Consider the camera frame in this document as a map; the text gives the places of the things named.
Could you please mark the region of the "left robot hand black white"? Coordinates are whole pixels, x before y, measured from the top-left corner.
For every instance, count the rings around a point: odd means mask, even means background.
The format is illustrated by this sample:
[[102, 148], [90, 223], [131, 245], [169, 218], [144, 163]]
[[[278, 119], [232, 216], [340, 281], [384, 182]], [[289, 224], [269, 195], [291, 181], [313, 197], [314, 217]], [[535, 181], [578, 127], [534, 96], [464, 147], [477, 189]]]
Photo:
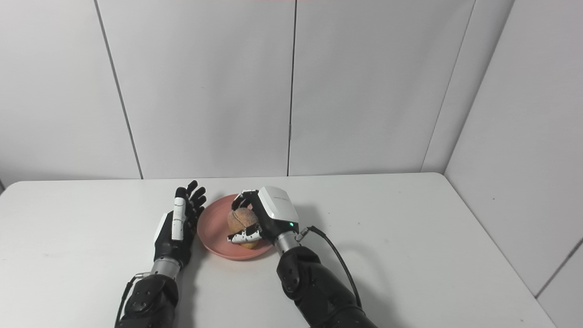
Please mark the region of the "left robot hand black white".
[[174, 207], [165, 214], [154, 241], [154, 260], [175, 260], [183, 269], [191, 260], [197, 225], [205, 210], [206, 188], [192, 180], [175, 191]]

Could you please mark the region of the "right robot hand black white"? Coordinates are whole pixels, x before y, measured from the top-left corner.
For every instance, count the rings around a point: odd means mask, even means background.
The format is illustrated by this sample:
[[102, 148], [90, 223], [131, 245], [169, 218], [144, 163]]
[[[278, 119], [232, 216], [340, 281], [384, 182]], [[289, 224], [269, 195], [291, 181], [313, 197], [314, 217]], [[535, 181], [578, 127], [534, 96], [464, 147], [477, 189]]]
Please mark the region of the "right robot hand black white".
[[289, 195], [283, 189], [264, 186], [258, 190], [244, 190], [231, 204], [232, 210], [251, 206], [257, 222], [227, 236], [233, 244], [265, 240], [276, 244], [279, 237], [299, 234], [299, 216]]

